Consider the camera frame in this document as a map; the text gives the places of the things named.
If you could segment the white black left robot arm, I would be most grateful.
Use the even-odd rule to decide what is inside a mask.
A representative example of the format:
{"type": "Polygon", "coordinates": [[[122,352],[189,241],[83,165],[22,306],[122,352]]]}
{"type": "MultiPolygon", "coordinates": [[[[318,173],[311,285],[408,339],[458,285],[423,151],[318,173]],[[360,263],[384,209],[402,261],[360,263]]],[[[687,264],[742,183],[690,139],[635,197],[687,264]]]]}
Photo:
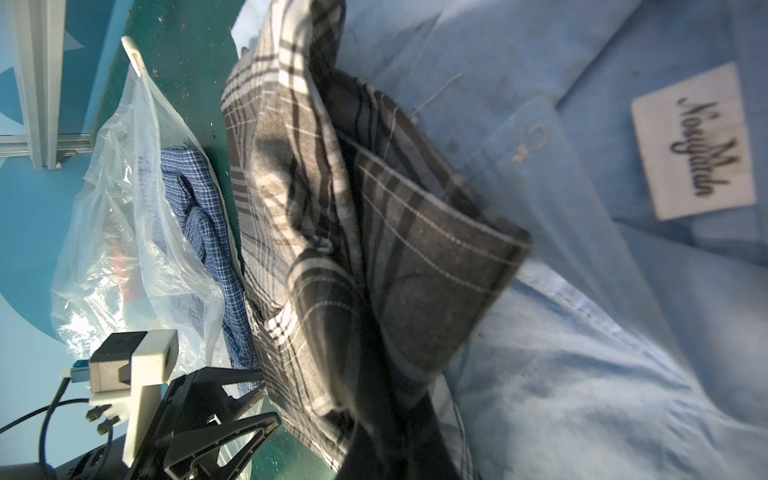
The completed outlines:
{"type": "Polygon", "coordinates": [[[206,367],[173,380],[136,459],[127,465],[118,449],[125,435],[53,468],[38,462],[1,468],[3,479],[236,479],[281,425],[274,412],[248,416],[262,398],[252,390],[234,398],[225,387],[260,380],[251,370],[206,367]]]}

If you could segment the dark plaid shirt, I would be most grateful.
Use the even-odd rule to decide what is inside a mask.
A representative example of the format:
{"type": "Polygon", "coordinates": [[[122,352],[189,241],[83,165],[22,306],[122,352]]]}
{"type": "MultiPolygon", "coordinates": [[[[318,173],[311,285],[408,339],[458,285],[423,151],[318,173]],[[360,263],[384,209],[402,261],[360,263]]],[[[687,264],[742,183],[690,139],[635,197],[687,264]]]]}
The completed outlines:
{"type": "Polygon", "coordinates": [[[337,68],[345,13],[270,2],[221,99],[269,399],[342,479],[476,479],[443,372],[531,239],[337,68]]]}

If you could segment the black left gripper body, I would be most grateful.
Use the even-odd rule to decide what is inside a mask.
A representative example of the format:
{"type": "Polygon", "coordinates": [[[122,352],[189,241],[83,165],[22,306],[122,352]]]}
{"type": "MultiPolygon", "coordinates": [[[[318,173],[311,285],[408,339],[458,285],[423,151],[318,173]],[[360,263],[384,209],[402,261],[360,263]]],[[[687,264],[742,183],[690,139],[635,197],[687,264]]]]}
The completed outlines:
{"type": "Polygon", "coordinates": [[[191,460],[171,452],[174,445],[181,444],[181,436],[194,429],[192,386],[192,374],[170,384],[125,479],[193,478],[191,460]]]}

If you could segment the clear plastic vacuum bag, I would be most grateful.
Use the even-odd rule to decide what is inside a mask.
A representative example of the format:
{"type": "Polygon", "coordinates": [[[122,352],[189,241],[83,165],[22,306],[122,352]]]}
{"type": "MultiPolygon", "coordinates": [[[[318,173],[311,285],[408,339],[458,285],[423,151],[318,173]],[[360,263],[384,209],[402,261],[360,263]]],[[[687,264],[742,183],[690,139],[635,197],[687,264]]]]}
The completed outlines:
{"type": "Polygon", "coordinates": [[[222,291],[185,238],[161,173],[163,149],[206,154],[133,39],[122,44],[130,62],[122,96],[97,134],[53,279],[54,330],[85,359],[113,333],[175,329],[177,373],[234,368],[222,291]]]}

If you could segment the light blue shirt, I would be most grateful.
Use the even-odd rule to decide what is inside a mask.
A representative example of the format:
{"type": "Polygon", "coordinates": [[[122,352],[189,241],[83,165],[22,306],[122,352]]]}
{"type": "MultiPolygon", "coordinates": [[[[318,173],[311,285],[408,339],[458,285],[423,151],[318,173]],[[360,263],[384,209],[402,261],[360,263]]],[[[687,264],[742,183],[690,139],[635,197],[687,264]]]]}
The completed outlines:
{"type": "Polygon", "coordinates": [[[531,248],[444,369],[476,479],[767,475],[767,5],[342,1],[531,248]]]}

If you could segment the blue checked shirt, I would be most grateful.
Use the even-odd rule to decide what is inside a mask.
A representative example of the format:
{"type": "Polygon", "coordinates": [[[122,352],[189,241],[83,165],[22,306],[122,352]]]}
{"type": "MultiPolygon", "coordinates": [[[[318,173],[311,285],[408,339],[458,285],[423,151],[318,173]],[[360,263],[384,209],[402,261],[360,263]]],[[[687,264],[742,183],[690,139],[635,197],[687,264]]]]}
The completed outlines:
{"type": "Polygon", "coordinates": [[[185,238],[222,291],[222,329],[232,366],[255,370],[259,362],[235,265],[231,228],[209,160],[191,146],[166,148],[161,151],[161,173],[165,197],[185,238]]]}

